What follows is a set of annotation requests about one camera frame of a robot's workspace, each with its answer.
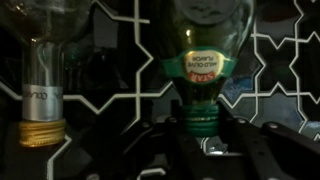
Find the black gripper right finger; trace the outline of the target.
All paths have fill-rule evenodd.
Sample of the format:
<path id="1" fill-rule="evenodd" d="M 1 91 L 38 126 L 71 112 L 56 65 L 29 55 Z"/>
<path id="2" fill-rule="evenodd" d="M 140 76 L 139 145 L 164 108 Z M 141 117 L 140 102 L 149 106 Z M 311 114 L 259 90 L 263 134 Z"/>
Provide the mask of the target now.
<path id="1" fill-rule="evenodd" d="M 320 180 L 320 142 L 275 121 L 261 127 L 220 110 L 219 133 L 231 152 L 244 155 L 253 180 Z"/>

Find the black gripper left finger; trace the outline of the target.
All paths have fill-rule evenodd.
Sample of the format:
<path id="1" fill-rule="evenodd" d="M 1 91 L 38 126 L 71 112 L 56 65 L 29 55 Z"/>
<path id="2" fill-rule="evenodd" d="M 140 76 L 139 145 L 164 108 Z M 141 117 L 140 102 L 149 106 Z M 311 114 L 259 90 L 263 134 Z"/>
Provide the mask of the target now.
<path id="1" fill-rule="evenodd" d="M 64 180 L 200 180 L 200 148 L 175 119 L 140 122 Z"/>

